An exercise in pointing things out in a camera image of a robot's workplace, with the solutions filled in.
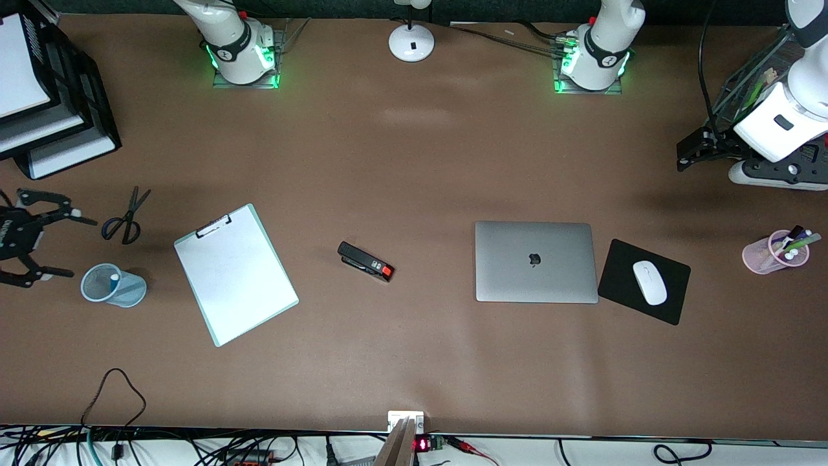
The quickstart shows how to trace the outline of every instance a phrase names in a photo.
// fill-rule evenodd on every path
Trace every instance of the desk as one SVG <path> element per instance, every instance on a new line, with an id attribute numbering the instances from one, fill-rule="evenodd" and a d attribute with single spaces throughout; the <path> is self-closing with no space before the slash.
<path id="1" fill-rule="evenodd" d="M 2 186 L 62 192 L 98 221 L 133 185 L 152 195 L 134 245 L 55 224 L 36 258 L 75 278 L 0 289 L 0 421 L 76 422 L 120 366 L 144 425 L 381 430 L 387 410 L 418 409 L 442 431 L 828 439 L 828 254 L 769 276 L 740 258 L 779 228 L 828 231 L 825 194 L 734 185 L 724 161 L 676 172 L 705 114 L 698 28 L 645 27 L 613 97 L 555 95 L 548 61 L 443 27 L 430 58 L 403 63 L 395 26 L 311 21 L 280 90 L 217 91 L 187 17 L 67 17 L 123 148 L 42 182 L 5 162 Z M 711 90 L 773 36 L 712 28 Z M 172 243 L 246 202 L 300 303 L 216 348 Z M 483 219 L 588 222 L 598 270 L 613 238 L 690 265 L 681 324 L 607 300 L 475 302 Z M 342 240 L 394 280 L 341 264 Z M 144 302 L 85 302 L 99 262 L 139 269 Z M 138 408 L 110 384 L 91 422 Z"/>

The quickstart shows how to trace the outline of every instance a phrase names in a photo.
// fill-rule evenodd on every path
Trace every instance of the silver laptop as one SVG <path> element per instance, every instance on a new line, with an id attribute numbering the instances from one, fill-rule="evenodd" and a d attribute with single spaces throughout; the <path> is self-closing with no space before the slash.
<path id="1" fill-rule="evenodd" d="M 585 223 L 474 223 L 478 301 L 598 303 L 592 229 Z"/>

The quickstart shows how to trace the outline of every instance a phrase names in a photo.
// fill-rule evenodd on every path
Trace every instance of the black mouse pad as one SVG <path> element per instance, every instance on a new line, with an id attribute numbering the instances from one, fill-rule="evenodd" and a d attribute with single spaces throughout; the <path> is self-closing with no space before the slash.
<path id="1" fill-rule="evenodd" d="M 661 274 L 664 287 L 667 288 L 667 301 L 664 303 L 651 306 L 644 299 L 633 274 L 633 264 L 640 260 L 649 260 Z M 598 285 L 598 295 L 658 320 L 678 325 L 688 281 L 690 281 L 688 265 L 637 248 L 621 240 L 613 240 L 609 246 L 601 283 Z"/>

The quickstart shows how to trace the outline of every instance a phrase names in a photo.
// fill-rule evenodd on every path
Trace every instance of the computer mouse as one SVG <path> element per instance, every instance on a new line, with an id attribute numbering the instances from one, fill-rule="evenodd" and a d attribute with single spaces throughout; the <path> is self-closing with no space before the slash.
<path id="1" fill-rule="evenodd" d="M 640 260 L 633 264 L 633 274 L 647 304 L 657 306 L 667 301 L 667 287 L 662 275 L 649 260 Z"/>

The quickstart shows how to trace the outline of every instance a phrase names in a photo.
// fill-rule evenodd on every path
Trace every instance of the black scissors handle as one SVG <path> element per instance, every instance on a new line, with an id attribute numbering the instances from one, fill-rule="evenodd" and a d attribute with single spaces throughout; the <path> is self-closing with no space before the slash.
<path id="1" fill-rule="evenodd" d="M 132 212 L 128 212 L 126 218 L 121 217 L 113 217 L 109 220 L 105 221 L 103 226 L 101 226 L 101 235 L 105 240 L 111 240 L 113 236 L 115 236 L 115 232 L 121 228 L 121 225 L 124 223 L 127 224 L 126 229 L 123 232 L 123 239 L 121 240 L 122 245 L 130 245 L 138 239 L 141 235 L 141 226 L 138 225 L 138 222 L 132 221 Z"/>

